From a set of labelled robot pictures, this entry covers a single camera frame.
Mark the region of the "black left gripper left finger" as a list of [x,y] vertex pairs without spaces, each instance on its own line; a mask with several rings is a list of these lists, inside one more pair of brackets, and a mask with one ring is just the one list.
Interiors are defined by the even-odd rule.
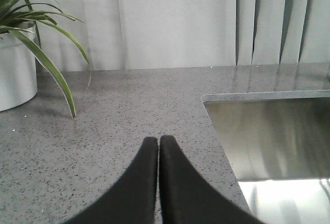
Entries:
[[116,183],[66,223],[153,223],[157,169],[157,139],[146,137]]

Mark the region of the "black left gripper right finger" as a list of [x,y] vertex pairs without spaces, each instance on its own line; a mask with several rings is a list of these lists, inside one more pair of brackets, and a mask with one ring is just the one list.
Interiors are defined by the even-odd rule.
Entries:
[[160,139],[159,191],[163,223],[260,223],[217,192],[171,135]]

